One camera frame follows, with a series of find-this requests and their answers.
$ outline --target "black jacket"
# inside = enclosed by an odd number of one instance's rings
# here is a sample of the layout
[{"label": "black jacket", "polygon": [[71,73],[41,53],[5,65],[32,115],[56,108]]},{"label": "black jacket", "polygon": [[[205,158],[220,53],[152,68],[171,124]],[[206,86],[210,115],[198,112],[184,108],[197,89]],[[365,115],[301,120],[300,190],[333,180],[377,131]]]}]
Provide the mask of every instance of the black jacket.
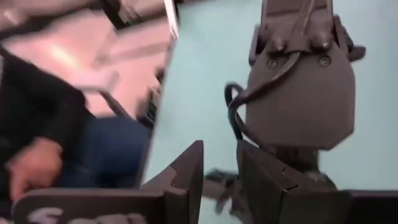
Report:
[{"label": "black jacket", "polygon": [[[5,164],[35,137],[59,143],[64,154],[75,146],[91,116],[83,93],[63,80],[11,55],[0,47],[0,161]],[[0,197],[8,174],[0,168]]]}]

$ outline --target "hand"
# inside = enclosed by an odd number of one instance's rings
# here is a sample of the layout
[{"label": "hand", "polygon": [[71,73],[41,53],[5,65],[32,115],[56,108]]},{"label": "hand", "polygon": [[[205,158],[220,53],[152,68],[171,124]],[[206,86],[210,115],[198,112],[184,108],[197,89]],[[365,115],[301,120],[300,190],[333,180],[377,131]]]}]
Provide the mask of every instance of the hand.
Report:
[{"label": "hand", "polygon": [[10,172],[10,197],[18,200],[31,188],[50,187],[62,168],[61,146],[37,138],[7,164]]}]

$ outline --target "light blue table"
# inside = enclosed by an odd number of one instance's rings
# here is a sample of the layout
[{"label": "light blue table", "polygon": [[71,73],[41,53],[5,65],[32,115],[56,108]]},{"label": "light blue table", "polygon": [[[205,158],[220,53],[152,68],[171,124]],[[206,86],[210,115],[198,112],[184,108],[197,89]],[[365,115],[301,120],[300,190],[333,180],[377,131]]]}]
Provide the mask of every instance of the light blue table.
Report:
[{"label": "light blue table", "polygon": [[[398,189],[398,1],[334,0],[334,10],[368,52],[354,64],[355,132],[321,155],[321,168],[341,189]],[[237,169],[223,88],[230,80],[246,86],[261,0],[209,0],[182,6],[180,13],[180,38],[164,84],[145,180],[196,139],[205,142],[205,172]],[[200,223],[239,223],[228,211],[217,217],[214,207],[202,200]]]}]

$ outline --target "jeans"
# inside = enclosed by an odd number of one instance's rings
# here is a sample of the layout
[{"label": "jeans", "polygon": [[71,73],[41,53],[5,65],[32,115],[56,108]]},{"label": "jeans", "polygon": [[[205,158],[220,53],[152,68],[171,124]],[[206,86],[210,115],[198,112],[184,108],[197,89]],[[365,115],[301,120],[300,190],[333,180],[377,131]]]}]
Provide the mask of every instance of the jeans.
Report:
[{"label": "jeans", "polygon": [[93,118],[83,132],[76,154],[64,159],[54,187],[132,187],[148,147],[149,131],[137,121]]}]

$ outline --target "black cable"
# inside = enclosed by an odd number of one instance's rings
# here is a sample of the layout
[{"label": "black cable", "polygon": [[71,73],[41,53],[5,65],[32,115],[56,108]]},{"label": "black cable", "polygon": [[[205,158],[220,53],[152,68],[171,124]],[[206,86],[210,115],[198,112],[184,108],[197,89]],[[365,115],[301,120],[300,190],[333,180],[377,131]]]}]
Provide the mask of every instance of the black cable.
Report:
[{"label": "black cable", "polygon": [[[304,30],[308,24],[308,20],[311,16],[315,5],[315,0],[307,0],[303,5],[302,10],[300,11],[300,15],[293,26],[292,36],[302,35]],[[244,90],[237,83],[230,83],[226,85],[224,89],[224,97],[225,102],[228,105],[228,119],[231,127],[235,133],[235,137],[238,140],[243,139],[242,133],[247,136],[253,143],[257,144],[261,149],[269,149],[270,146],[264,143],[254,132],[252,132],[249,127],[243,122],[242,118],[238,114],[238,109],[244,104],[249,103],[250,101],[263,96],[268,93],[269,90],[272,90],[273,87],[280,84],[285,80],[291,69],[297,63],[301,52],[293,52],[289,55],[286,63],[283,64],[281,68],[277,71],[277,74],[274,75],[269,80],[263,80],[259,84],[254,87],[250,87]],[[236,90],[238,95],[233,98],[232,91]]]}]

